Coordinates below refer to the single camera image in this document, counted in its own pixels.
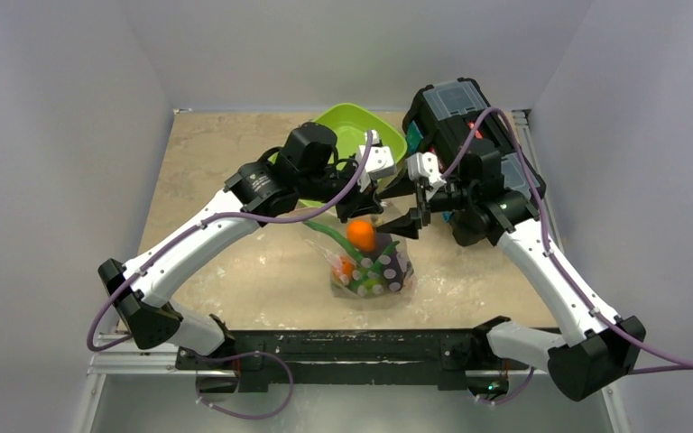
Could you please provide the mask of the clear zip top bag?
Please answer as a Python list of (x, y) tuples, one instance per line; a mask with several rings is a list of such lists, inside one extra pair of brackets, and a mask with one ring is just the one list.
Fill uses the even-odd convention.
[(344, 237), (347, 224), (364, 220), (374, 226), (377, 246), (372, 253), (362, 253), (364, 259), (356, 263), (329, 237), (303, 225), (302, 237), (314, 251), (321, 254), (328, 265), (329, 286), (334, 296), (343, 299), (376, 299), (410, 292), (416, 285), (415, 270), (410, 259), (407, 241), (398, 235), (379, 233), (376, 227), (400, 215), (392, 202), (383, 201), (380, 215), (359, 216), (341, 223), (332, 212), (310, 220), (336, 229)]

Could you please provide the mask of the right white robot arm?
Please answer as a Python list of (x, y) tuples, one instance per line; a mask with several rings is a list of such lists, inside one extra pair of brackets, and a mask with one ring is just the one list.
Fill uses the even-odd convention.
[(547, 231), (537, 191), (525, 196), (508, 188), (499, 155), (485, 157), (480, 170), (460, 175), (440, 171), (437, 154), (416, 152), (385, 191), (414, 195), (416, 205), (381, 231), (416, 239), (433, 213), (463, 215), (473, 242), (487, 240), (522, 272), (556, 321), (558, 333), (524, 327), (509, 318), (478, 328), (473, 360), (491, 367), (509, 358), (549, 374), (557, 389), (582, 401), (634, 372), (647, 331), (635, 316), (622, 318), (601, 300), (557, 249)]

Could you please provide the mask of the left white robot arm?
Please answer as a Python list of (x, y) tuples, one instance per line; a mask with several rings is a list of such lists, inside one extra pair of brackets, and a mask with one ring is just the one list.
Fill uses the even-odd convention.
[(307, 122), (281, 146), (243, 164), (194, 216), (132, 259), (110, 258), (97, 268), (125, 325), (122, 342), (142, 350), (164, 343), (198, 353), (209, 368), (230, 363), (233, 339), (225, 323), (173, 302), (177, 290), (233, 243), (268, 225), (298, 224), (335, 209), (341, 219), (378, 214), (377, 184), (393, 173), (394, 158), (375, 130), (345, 159), (329, 127)]

